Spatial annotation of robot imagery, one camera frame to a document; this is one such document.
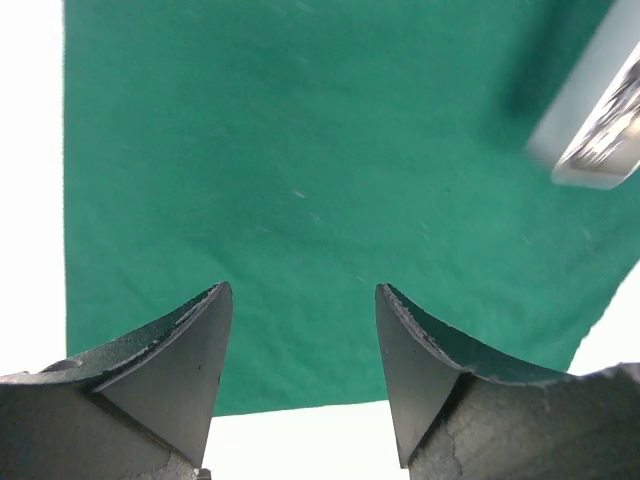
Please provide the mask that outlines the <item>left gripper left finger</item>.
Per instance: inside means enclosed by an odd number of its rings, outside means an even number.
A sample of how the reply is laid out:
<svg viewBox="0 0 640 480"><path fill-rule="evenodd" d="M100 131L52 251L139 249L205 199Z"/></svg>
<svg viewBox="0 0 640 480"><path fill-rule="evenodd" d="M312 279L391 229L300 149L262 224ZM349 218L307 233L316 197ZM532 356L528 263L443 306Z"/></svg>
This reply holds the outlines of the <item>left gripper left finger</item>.
<svg viewBox="0 0 640 480"><path fill-rule="evenodd" d="M219 283L37 373L1 379L5 479L207 479L233 315Z"/></svg>

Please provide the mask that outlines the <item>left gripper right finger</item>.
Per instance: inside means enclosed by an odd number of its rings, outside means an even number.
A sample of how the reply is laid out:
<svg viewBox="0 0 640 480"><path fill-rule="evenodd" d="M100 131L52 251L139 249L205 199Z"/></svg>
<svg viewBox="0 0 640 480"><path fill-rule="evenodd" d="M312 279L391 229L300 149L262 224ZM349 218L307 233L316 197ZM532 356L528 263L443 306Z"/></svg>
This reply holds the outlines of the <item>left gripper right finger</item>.
<svg viewBox="0 0 640 480"><path fill-rule="evenodd" d="M639 367L583 376L502 353L388 284L376 324L400 465L413 479L635 479Z"/></svg>

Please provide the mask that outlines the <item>green surgical cloth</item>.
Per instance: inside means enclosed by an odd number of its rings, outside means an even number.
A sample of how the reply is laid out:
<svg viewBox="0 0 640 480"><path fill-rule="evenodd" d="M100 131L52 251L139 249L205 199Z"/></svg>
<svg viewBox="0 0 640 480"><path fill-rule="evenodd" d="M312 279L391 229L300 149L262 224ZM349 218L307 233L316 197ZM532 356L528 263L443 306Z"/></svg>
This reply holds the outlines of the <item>green surgical cloth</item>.
<svg viewBox="0 0 640 480"><path fill-rule="evenodd" d="M67 351L227 281L215 411L383 399L374 291L566 369L639 257L639 182L525 145L605 1L69 1Z"/></svg>

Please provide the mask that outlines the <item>silver metal instrument tray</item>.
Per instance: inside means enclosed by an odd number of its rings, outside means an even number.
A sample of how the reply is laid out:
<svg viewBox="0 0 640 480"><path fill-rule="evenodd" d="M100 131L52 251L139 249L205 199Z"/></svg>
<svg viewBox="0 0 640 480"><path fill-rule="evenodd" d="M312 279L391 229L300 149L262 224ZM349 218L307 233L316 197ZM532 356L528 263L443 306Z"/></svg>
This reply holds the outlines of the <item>silver metal instrument tray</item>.
<svg viewBox="0 0 640 480"><path fill-rule="evenodd" d="M534 129L553 182L612 189L639 168L639 3L615 1Z"/></svg>

